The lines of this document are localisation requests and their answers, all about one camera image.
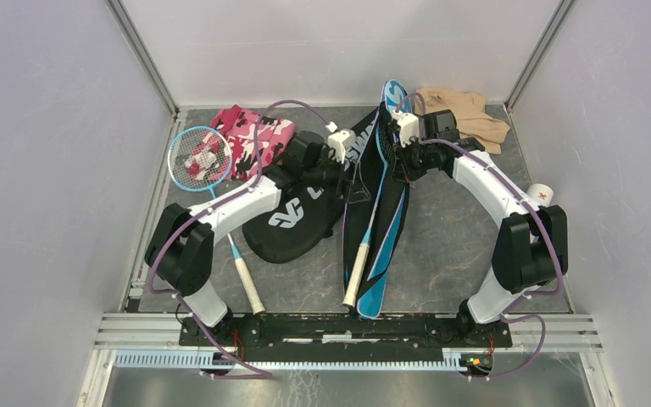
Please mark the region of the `blue Sport racket cover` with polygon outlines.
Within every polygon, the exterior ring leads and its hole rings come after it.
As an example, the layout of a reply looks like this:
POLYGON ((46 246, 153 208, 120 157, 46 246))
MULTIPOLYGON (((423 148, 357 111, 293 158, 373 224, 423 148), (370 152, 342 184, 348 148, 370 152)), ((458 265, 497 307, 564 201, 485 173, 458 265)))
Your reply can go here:
MULTIPOLYGON (((383 130, 389 130, 392 112, 407 95, 405 87, 399 81, 385 81, 378 105, 354 127, 356 136, 361 132, 367 134, 367 140, 358 143, 363 148, 363 152, 355 165, 361 166, 363 178, 371 192, 371 199, 361 203, 345 204, 342 220, 343 298, 356 253, 369 224, 373 199, 381 176, 382 164, 376 151, 376 141, 372 137, 374 127, 381 125, 383 130)), ((350 315, 361 320, 375 320, 380 316, 388 269, 408 212, 409 185, 396 180, 392 175, 393 170, 394 163, 391 162, 371 233, 370 251, 359 287, 356 309, 343 305, 350 315)))

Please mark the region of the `black Crossway racket cover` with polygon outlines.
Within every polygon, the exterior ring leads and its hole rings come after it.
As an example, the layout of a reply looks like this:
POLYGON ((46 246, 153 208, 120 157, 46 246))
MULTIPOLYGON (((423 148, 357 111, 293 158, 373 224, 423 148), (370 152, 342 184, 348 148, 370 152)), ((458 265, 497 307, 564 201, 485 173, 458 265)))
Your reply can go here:
MULTIPOLYGON (((358 162, 363 152, 358 143, 366 140, 364 132, 356 136, 346 166, 358 162)), ((264 168, 266 176, 284 187, 281 201, 241 227, 247 245, 262 260, 273 264, 293 261, 332 235, 345 209, 345 194, 335 194, 334 187, 311 185, 311 170, 329 163, 337 162, 329 158, 325 138, 299 130, 264 168)))

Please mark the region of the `blue frame badminton racket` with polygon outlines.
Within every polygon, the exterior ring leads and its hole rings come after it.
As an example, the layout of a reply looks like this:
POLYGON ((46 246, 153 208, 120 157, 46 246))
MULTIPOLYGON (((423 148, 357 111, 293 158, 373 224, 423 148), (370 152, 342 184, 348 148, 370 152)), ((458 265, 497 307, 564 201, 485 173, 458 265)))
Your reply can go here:
POLYGON ((196 224, 211 226, 226 216, 236 216, 243 224, 245 210, 251 207, 248 199, 257 195, 254 187, 245 184, 238 190, 217 196, 216 187, 231 177, 234 166, 231 145, 217 130, 207 126, 194 126, 179 133, 171 142, 168 152, 168 170, 172 181, 188 192, 208 192, 212 200, 192 210, 192 216, 203 216, 196 224))

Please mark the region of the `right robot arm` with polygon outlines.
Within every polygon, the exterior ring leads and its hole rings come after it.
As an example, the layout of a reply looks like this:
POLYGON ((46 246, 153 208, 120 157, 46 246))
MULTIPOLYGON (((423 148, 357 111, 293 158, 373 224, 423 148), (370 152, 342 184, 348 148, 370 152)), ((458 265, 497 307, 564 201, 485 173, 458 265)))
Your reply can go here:
POLYGON ((394 112, 398 169, 405 181, 440 170, 467 189, 498 226, 490 268, 477 293, 459 308, 458 340, 476 346, 489 324, 504 320, 520 299, 546 295, 543 286, 562 288, 567 271, 567 216, 558 206, 534 198, 501 171, 473 137, 462 138, 454 114, 394 112))

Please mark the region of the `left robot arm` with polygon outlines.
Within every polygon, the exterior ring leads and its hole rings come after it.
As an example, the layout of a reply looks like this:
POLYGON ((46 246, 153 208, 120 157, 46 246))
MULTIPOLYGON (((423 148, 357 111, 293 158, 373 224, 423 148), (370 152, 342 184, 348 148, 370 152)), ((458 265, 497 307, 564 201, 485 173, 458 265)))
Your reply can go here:
POLYGON ((271 164, 241 186, 190 208, 178 203, 164 208, 144 256, 148 279, 169 284, 167 293, 201 323, 199 332, 210 344, 222 345, 232 334, 226 318, 230 309, 210 281, 215 244, 277 209, 286 192, 335 187, 343 197, 355 167, 348 150, 356 138, 352 130, 335 131, 326 139, 296 135, 271 164))

